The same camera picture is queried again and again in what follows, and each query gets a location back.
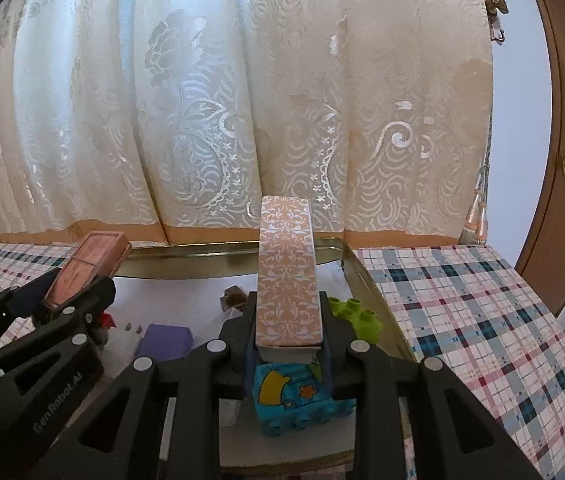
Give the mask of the green cube toy block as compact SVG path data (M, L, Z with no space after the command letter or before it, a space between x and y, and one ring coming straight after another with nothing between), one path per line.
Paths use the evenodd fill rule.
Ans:
M321 382L323 380L322 367L321 362L319 362L319 358L317 356L314 356L311 363L309 364L309 367L312 374L319 382Z

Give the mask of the white patterned cardboard box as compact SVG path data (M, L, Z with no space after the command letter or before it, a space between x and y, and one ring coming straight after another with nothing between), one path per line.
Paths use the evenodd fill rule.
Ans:
M311 204L262 198L255 344L261 359L310 363L323 343Z

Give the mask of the cream lace curtain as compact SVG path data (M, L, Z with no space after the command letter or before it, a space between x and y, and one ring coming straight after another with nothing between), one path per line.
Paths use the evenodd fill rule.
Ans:
M483 0L0 0L0 242L453 244L492 75Z

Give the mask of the small white box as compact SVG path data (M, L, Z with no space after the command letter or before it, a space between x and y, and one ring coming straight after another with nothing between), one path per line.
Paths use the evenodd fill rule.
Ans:
M127 323L107 331L107 342L102 355L111 362L130 362L142 338L142 326Z

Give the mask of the blue printed toy brick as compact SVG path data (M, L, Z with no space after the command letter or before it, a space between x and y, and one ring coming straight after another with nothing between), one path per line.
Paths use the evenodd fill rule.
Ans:
M347 417L356 407L355 400L333 400L307 364L258 365L251 396L261 431L269 437Z

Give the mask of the brown folding comb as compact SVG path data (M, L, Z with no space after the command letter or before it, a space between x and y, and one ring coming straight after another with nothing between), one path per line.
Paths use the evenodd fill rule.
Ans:
M247 302L248 295L237 285L226 288L223 296L220 297L220 306L223 311L235 309L242 312Z

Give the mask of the lime green toy brick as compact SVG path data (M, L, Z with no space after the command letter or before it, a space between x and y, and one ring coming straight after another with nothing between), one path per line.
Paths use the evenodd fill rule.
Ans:
M342 318L353 326L357 338L368 344L378 344L385 326L375 311L365 309L362 301L355 298L341 301L339 298L329 297L328 304L336 318Z

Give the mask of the red toy brick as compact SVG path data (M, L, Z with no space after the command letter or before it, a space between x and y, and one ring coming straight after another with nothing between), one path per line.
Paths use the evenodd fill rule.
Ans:
M104 347L109 339L109 330L115 326L112 316L107 312L101 312L98 316L95 341L99 347Z

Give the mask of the translucent plastic box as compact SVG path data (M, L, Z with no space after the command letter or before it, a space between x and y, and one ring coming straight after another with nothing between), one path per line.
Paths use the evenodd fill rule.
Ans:
M220 421L221 427L232 427L235 425L241 404L242 402L240 400L220 399L220 401L218 401L218 405L220 405L218 420Z

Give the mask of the purple box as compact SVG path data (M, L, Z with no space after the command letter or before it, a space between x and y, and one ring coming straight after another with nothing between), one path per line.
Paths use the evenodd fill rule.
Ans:
M162 363L187 356L194 343L188 327L150 324L136 351L138 358Z

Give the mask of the bronze curtain hook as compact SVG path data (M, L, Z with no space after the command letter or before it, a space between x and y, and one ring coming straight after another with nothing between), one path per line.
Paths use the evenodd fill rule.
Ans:
M508 6L505 0L484 0L485 11L487 11L490 27L490 37L497 44L505 42L505 32L501 27L499 16L508 13Z

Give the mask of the plaid tablecloth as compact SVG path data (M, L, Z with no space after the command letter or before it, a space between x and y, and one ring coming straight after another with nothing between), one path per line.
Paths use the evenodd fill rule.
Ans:
M202 280L252 274L258 244L194 244L132 250L122 274L138 263L146 280L150 264L166 278ZM74 247L0 243L0 292L62 266ZM380 314L391 314L416 358L439 356L465 382L519 444L543 479L565 479L565 331L540 297L489 246L345 249L341 240L319 240L321 261L341 260L353 296ZM283 437L249 444L261 464L227 471L255 477L345 478L352 450L317 452L301 464L274 458Z

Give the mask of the pink box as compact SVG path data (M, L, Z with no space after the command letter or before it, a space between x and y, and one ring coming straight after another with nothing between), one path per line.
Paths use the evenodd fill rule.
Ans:
M62 266L44 303L58 310L96 278L111 278L132 249L123 232L92 231L78 245L69 261Z

